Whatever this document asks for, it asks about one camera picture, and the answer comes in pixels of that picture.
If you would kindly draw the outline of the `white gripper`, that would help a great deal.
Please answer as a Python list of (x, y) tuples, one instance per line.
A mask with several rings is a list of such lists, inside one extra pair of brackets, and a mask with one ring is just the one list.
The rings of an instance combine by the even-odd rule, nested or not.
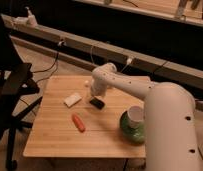
[(104, 96), (107, 90), (107, 85), (104, 83), (101, 83), (98, 80), (93, 80), (91, 82), (91, 95), (92, 96)]

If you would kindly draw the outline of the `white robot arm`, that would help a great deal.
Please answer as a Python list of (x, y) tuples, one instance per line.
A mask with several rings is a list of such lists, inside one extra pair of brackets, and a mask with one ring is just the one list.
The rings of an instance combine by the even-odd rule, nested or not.
[(119, 75), (114, 64), (92, 71), (91, 94), (107, 86), (144, 101), (146, 171), (201, 171), (194, 124), (194, 97), (182, 86)]

